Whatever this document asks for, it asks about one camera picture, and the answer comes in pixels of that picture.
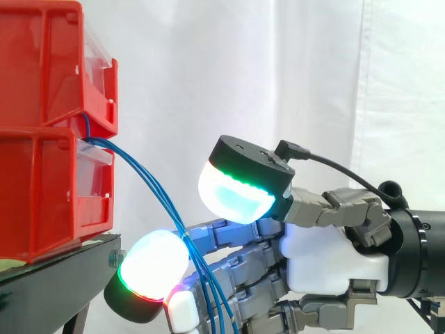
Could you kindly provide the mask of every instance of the stacked red bins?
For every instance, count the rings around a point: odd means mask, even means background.
[[[75,1],[0,0],[0,258],[28,263],[113,227],[117,63]]]

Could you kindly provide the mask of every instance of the black cable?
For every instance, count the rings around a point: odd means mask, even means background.
[[[349,176],[351,179],[361,184],[366,189],[373,192],[375,195],[379,196],[383,200],[383,202],[385,202],[392,209],[406,209],[408,207],[408,203],[405,197],[402,195],[401,187],[394,181],[383,182],[380,185],[379,189],[377,189],[365,179],[335,161],[329,160],[325,157],[321,157],[313,153],[310,154],[309,160],[317,161],[339,171],[340,173]],[[391,196],[388,194],[391,192],[394,193],[395,196]]]
[[[377,189],[372,184],[361,178],[359,175],[355,174],[346,167],[343,167],[337,162],[329,160],[325,157],[321,157],[317,154],[313,154],[308,149],[302,148],[301,146],[290,143],[288,141],[280,141],[277,148],[275,149],[275,154],[285,161],[289,161],[290,159],[317,161],[339,171],[340,173],[349,176],[351,179],[361,184],[366,189],[373,192],[375,195],[379,196],[382,201],[391,209],[408,208],[408,203],[402,194],[402,188],[397,182],[383,182]]]
[[[422,318],[429,325],[429,327],[431,327],[431,321],[429,320],[429,318],[427,318],[427,316],[422,314],[422,311],[416,305],[416,303],[412,299],[407,299],[406,301],[411,305],[412,308],[414,308],[414,311],[417,312],[420,318]]]

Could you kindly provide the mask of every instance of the blue cable bundle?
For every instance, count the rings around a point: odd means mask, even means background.
[[[224,328],[224,314],[223,310],[220,305],[220,300],[218,298],[218,295],[220,296],[222,303],[224,304],[224,307],[227,311],[227,314],[229,315],[231,321],[232,321],[232,327],[234,329],[234,333],[238,334],[238,326],[236,325],[234,314],[232,310],[230,310],[229,303],[227,299],[225,298],[225,295],[223,293],[223,290],[216,280],[216,277],[212,273],[212,271],[209,268],[209,265],[206,263],[202,255],[200,254],[199,250],[196,248],[196,245],[193,243],[193,240],[189,237],[186,226],[184,225],[181,216],[178,214],[175,206],[173,205],[170,197],[165,192],[164,188],[161,186],[161,184],[158,182],[158,180],[140,163],[138,163],[132,156],[127,154],[124,150],[121,150],[118,146],[113,144],[112,142],[106,140],[105,138],[98,138],[98,137],[90,137],[90,121],[87,117],[87,115],[83,114],[83,117],[85,118],[85,122],[87,125],[87,138],[84,140],[89,142],[92,145],[99,146],[101,148],[106,148],[108,150],[111,150],[115,152],[116,154],[120,155],[143,179],[143,181],[146,183],[146,185],[150,188],[152,193],[157,197],[159,202],[164,206],[164,209],[167,211],[169,216],[172,218],[173,222],[176,225],[176,229],[181,233],[182,239],[184,240],[185,245],[187,246],[188,253],[190,255],[190,258],[193,261],[193,264],[195,265],[196,271],[200,277],[200,282],[202,286],[202,291],[204,292],[204,297],[207,305],[207,312],[210,316],[210,322],[211,322],[211,332],[213,334],[216,334],[216,325],[215,325],[215,319],[213,317],[213,312],[211,308],[211,302],[209,298],[209,293],[206,288],[206,282],[208,282],[211,293],[213,295],[213,298],[215,300],[216,308],[218,311],[218,318],[219,318],[219,325],[220,325],[220,334],[225,334],[225,328]]]

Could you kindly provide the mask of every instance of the blue wire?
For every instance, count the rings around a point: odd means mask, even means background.
[[[104,148],[108,148],[112,151],[115,151],[125,161],[127,161],[127,163],[129,163],[130,166],[133,167],[133,169],[144,179],[145,183],[149,186],[149,188],[152,190],[152,192],[158,198],[158,200],[160,200],[161,204],[165,207],[165,209],[167,210],[169,215],[174,220],[175,225],[177,226],[177,229],[180,231],[180,233],[182,233],[182,234],[186,233],[186,228],[184,226],[184,223],[182,223],[181,218],[180,218],[179,214],[177,213],[177,210],[176,210],[175,206],[173,205],[171,199],[168,197],[167,193],[162,188],[162,186],[159,184],[159,182],[156,180],[156,178],[154,178],[153,175],[150,174],[147,169],[145,169],[142,165],[140,165],[134,158],[132,158],[125,151],[121,150],[119,147],[112,144],[110,141],[107,141],[106,139],[87,138],[87,141],[94,143],[95,145],[102,146]],[[220,295],[222,296],[222,301],[225,304],[225,307],[228,310],[229,316],[231,318],[233,317],[232,311],[230,310],[230,308],[228,306],[228,302],[225,299],[225,296],[222,292],[222,289],[220,288],[218,281],[216,280],[215,276],[209,269],[207,263],[204,261],[202,256],[197,251],[196,246],[194,245],[193,241],[189,237],[187,237],[186,244],[188,244],[189,253],[191,254],[191,258],[192,258],[193,264],[195,265],[195,267],[197,269],[198,275],[200,276],[201,285],[203,286],[204,297],[206,299],[206,304],[207,304],[207,311],[209,313],[210,320],[211,320],[212,333],[216,332],[216,327],[214,324],[213,313],[210,308],[211,304],[210,304],[209,296],[207,294],[204,277],[201,273],[202,268],[206,271],[207,276],[210,277],[210,279],[208,279],[207,281],[209,283],[209,287],[210,287],[213,297],[215,299],[216,307],[218,310],[218,316],[220,317],[220,332],[224,333],[225,328],[224,328],[224,322],[223,322],[223,311],[220,307],[220,302],[218,299],[218,294],[215,291],[215,287],[218,290],[218,292],[220,293]],[[237,333],[238,332],[237,326],[235,323],[233,323],[233,325],[234,325],[235,333]]]
[[[86,126],[86,136],[87,138],[91,137],[91,126],[90,126],[90,119],[88,118],[88,115],[86,113],[82,113],[83,119],[85,120],[85,126]]]

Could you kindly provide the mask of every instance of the white curtain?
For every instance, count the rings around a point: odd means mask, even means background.
[[[295,141],[374,184],[400,181],[418,208],[443,206],[440,0],[81,2],[119,62],[114,141],[159,179],[186,224],[215,218],[197,181],[221,134],[267,148],[281,138]],[[323,166],[293,166],[294,184],[311,191],[348,186]],[[115,231],[123,248],[173,228],[119,159],[115,175]],[[366,312],[357,308],[356,333],[427,331],[405,301],[379,301]],[[146,325],[127,322],[100,294],[85,333],[164,334],[168,327],[164,315]]]

